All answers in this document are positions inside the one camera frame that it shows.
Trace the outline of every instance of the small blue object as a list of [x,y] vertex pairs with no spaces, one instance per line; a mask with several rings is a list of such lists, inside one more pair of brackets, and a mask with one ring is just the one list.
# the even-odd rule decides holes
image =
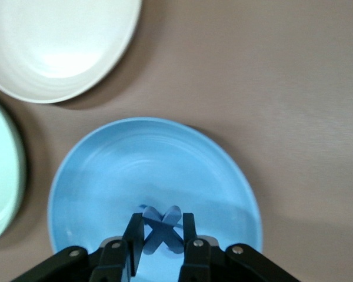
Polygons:
[[152,228],[151,233],[145,238],[144,254],[153,254],[163,242],[172,252],[183,253],[183,239],[174,230],[182,218],[182,212],[178,206],[170,207],[163,216],[154,207],[148,206],[144,208],[142,216],[144,223]]
[[[104,239],[123,235],[140,205],[165,213],[171,225],[176,219],[167,212],[177,205],[195,215],[199,235],[216,238],[223,250],[245,243],[261,251],[259,209],[234,161],[198,131],[153,117],[109,123],[69,152],[49,197],[54,251],[78,245],[92,253]],[[145,231],[149,234],[151,227]],[[178,225],[174,231],[182,236]],[[141,257],[131,281],[178,281],[183,259],[161,243],[152,255]]]

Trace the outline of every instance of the light green plate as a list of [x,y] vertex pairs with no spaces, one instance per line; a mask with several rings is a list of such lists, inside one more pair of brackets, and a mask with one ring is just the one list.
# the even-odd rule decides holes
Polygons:
[[17,213],[25,179],[24,147],[14,123],[0,107],[0,235]]

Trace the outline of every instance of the plate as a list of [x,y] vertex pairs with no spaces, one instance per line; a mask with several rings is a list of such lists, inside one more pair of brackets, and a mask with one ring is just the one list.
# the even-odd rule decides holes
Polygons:
[[1,0],[0,90],[55,103],[98,83],[126,50],[141,0]]
[[[198,234],[222,249],[241,242],[261,250],[259,209],[238,166],[205,135],[155,117],[109,123],[68,153],[49,197],[51,244],[55,252],[78,245],[91,253],[122,235],[141,207],[164,214],[174,205],[193,213]],[[177,281],[182,263],[183,254],[163,243],[143,253],[133,280]]]
[[0,107],[0,235],[10,225],[25,189],[25,153],[18,131]]

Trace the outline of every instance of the blue x-shaped object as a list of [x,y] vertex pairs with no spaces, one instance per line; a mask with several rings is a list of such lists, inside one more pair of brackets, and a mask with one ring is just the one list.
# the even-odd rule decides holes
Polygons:
[[174,230],[182,218],[181,209],[178,206],[170,207],[163,216],[155,208],[145,206],[142,216],[144,223],[152,228],[151,233],[145,239],[142,249],[144,254],[154,253],[162,242],[165,242],[174,253],[183,253],[183,239]]

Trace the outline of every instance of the white bowl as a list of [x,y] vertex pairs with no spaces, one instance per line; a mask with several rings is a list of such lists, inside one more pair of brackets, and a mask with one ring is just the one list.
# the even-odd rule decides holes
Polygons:
[[0,90],[55,103],[98,83],[120,60],[141,0],[0,0]]

